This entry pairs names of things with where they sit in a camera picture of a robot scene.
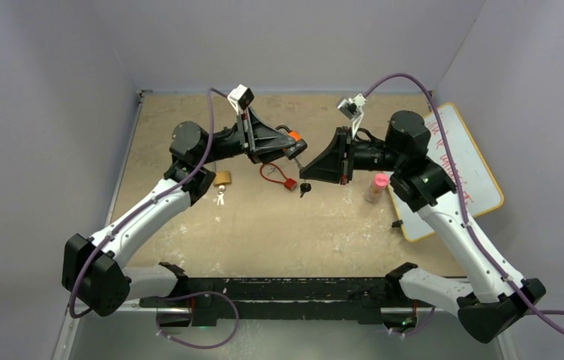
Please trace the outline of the brass padlock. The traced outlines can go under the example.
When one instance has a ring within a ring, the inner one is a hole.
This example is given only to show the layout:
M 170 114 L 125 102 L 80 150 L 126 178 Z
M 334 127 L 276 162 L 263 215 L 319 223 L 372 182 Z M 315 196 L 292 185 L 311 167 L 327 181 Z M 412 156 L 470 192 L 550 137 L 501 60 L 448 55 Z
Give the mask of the brass padlock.
M 231 183 L 232 183 L 232 175 L 230 171 L 221 170 L 215 173 L 215 177 L 213 180 L 213 185 L 215 187 L 220 187 Z

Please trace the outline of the silver keys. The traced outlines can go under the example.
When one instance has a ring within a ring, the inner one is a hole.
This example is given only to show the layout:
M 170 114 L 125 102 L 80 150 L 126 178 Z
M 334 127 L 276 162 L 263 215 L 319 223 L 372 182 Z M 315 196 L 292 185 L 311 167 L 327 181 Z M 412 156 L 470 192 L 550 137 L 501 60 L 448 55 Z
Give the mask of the silver keys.
M 218 206 L 223 206 L 224 205 L 224 192 L 219 190 L 217 192 L 217 198 L 216 198 L 216 202 Z

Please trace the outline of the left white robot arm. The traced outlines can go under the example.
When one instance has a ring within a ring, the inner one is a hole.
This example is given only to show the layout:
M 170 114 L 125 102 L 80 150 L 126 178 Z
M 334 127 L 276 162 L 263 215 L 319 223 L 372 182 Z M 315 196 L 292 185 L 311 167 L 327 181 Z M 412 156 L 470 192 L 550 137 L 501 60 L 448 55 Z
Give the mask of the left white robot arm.
M 128 299 L 158 296 L 170 307 L 185 302 L 188 287 L 165 265 L 125 274 L 133 255 L 161 227 L 203 198 L 216 178 L 207 163 L 247 155 L 255 163 L 290 158 L 299 136 L 285 125 L 271 127 L 251 109 L 218 132 L 193 121 L 177 124 L 169 147 L 172 162 L 163 178 L 133 208 L 89 237 L 70 237 L 64 246 L 61 284 L 70 291 L 68 312 L 74 318 L 81 301 L 105 317 Z

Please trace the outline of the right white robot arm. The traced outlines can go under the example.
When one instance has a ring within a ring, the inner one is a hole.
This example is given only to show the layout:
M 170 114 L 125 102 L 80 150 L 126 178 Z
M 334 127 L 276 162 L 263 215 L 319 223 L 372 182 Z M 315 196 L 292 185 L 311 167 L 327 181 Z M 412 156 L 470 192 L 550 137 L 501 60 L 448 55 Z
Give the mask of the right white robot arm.
M 431 132 L 417 113 L 401 110 L 384 139 L 357 140 L 338 127 L 328 147 L 299 173 L 301 179 L 345 185 L 356 170 L 390 173 L 392 191 L 440 237 L 465 271 L 464 283 L 401 265 L 389 274 L 386 298 L 394 305 L 419 300 L 455 315 L 486 344 L 525 316 L 546 293 L 494 247 L 467 212 L 456 184 L 428 156 Z

